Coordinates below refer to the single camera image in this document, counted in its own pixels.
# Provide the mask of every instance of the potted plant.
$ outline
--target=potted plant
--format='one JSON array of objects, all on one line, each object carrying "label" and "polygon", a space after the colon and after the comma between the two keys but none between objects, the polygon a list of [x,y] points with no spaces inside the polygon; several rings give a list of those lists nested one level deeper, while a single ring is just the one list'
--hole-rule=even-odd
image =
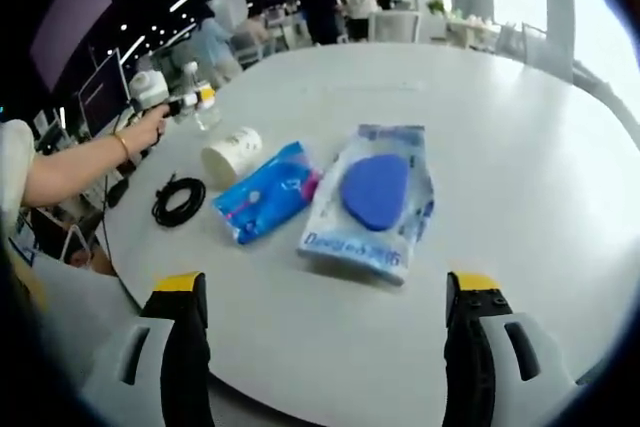
[{"label": "potted plant", "polygon": [[431,15],[445,14],[444,3],[442,0],[430,0],[427,2],[427,9],[429,9]]}]

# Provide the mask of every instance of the paper cup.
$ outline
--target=paper cup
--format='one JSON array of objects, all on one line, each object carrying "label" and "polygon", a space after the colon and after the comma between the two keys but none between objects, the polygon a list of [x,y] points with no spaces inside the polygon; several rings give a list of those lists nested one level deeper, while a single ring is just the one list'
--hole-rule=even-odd
[{"label": "paper cup", "polygon": [[227,190],[253,166],[262,150],[260,135],[243,127],[222,141],[202,149],[202,163],[219,190]]}]

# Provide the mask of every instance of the white round table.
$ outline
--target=white round table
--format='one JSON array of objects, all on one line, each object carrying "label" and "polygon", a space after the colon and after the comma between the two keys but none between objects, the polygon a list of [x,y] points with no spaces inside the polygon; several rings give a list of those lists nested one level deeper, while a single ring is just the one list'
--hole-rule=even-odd
[{"label": "white round table", "polygon": [[576,378],[624,327],[639,277],[640,152],[588,94],[481,53],[341,45],[269,58],[218,105],[210,137],[250,126],[265,160],[300,140],[320,166],[359,123],[423,124],[436,192],[407,283],[387,286],[300,259],[308,211],[240,247],[209,191],[187,224],[157,227],[154,193],[174,171],[207,179],[207,137],[192,122],[167,134],[107,213],[114,265],[141,305],[157,280],[205,272],[210,369],[244,394],[321,425],[440,425],[451,270],[498,281]]}]

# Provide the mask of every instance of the hand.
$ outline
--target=hand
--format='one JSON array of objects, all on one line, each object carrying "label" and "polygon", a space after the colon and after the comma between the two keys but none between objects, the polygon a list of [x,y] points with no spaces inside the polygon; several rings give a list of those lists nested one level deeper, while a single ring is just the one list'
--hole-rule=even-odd
[{"label": "hand", "polygon": [[137,154],[158,141],[166,129],[165,116],[168,114],[169,106],[162,104],[121,132],[131,154]]}]

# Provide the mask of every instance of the blue sponge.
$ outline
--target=blue sponge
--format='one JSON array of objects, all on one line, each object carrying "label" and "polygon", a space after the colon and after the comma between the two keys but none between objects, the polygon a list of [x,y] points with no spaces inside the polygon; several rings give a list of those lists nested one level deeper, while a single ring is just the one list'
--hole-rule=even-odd
[{"label": "blue sponge", "polygon": [[344,208],[374,232],[393,227],[402,213],[409,183],[409,163],[393,154],[355,162],[340,185]]}]

